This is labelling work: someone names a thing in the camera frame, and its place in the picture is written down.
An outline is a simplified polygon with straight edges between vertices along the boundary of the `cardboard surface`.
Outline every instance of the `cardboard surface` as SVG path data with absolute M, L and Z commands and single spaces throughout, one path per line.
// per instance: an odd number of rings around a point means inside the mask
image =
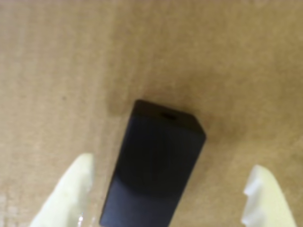
M 194 113 L 208 136 L 172 227 L 240 227 L 255 164 L 275 174 L 303 225 L 302 10 L 2 1 L 0 226 L 27 226 L 82 152 L 98 157 L 100 209 L 137 98 Z

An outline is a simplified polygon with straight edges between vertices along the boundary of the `brown cardboard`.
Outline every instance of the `brown cardboard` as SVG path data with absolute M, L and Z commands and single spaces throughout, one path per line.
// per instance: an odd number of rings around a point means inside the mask
M 194 113 L 208 135 L 172 227 L 242 226 L 255 164 L 275 174 L 301 226 L 302 10 L 283 0 L 1 1 L 0 226 L 27 226 L 82 152 L 97 155 L 100 213 L 138 98 Z

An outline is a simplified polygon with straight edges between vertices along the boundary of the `white plastic claw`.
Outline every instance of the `white plastic claw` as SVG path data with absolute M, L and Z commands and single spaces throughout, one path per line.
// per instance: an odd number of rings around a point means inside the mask
M 93 155 L 80 155 L 61 177 L 29 227 L 80 226 L 93 176 Z
M 248 196 L 242 216 L 246 227 L 296 227 L 282 190 L 268 169 L 254 166 L 244 193 Z

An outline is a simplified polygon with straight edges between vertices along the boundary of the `black plastic casing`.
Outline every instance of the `black plastic casing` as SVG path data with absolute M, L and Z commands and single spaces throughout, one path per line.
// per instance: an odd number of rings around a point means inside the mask
M 167 227 L 205 139 L 193 115 L 137 100 L 100 225 Z

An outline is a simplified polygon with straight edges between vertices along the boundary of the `black usb flash drive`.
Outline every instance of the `black usb flash drive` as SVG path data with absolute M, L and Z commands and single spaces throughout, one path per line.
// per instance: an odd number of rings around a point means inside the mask
M 136 101 L 100 225 L 168 227 L 205 139 L 193 115 Z

